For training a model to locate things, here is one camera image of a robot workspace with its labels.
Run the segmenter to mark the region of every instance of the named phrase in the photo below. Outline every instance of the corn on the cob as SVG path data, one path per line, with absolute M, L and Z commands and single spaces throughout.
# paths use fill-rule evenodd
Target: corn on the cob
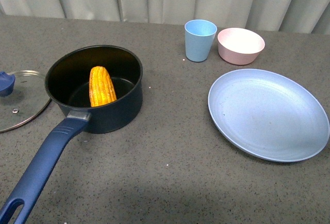
M 117 99 L 108 71 L 102 66 L 92 68 L 89 76 L 91 107 L 111 103 Z

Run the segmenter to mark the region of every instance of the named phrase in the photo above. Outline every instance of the gray countertop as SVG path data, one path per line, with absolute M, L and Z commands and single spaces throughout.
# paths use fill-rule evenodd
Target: gray countertop
M 46 74 L 96 44 L 131 50 L 144 70 L 138 116 L 120 130 L 73 138 L 27 223 L 329 223 L 329 144 L 306 161 L 268 162 L 233 146 L 210 117 L 211 85 L 240 68 L 284 75 L 330 113 L 330 36 L 258 33 L 264 51 L 236 66 L 219 57 L 216 40 L 206 61 L 187 60 L 180 25 L 0 16 L 1 71 Z M 51 102 L 0 134 L 0 205 L 63 118 Z

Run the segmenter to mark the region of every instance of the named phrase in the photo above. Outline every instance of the pink bowl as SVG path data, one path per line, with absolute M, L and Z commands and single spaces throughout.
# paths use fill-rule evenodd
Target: pink bowl
M 218 34 L 218 52 L 220 57 L 232 64 L 252 63 L 264 49 L 263 38 L 244 28 L 227 28 Z

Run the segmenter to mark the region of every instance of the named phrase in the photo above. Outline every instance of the blue plate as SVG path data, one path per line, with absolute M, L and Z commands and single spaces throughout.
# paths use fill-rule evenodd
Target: blue plate
M 329 140 L 321 104 L 305 88 L 273 72 L 242 69 L 222 75 L 210 88 L 208 107 L 232 144 L 261 159 L 306 160 Z

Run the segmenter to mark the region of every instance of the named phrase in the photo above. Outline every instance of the blue cup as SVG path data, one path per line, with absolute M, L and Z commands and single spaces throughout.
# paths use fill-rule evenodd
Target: blue cup
M 186 56 L 190 61 L 204 61 L 215 39 L 217 26 L 206 20 L 192 20 L 185 24 Z

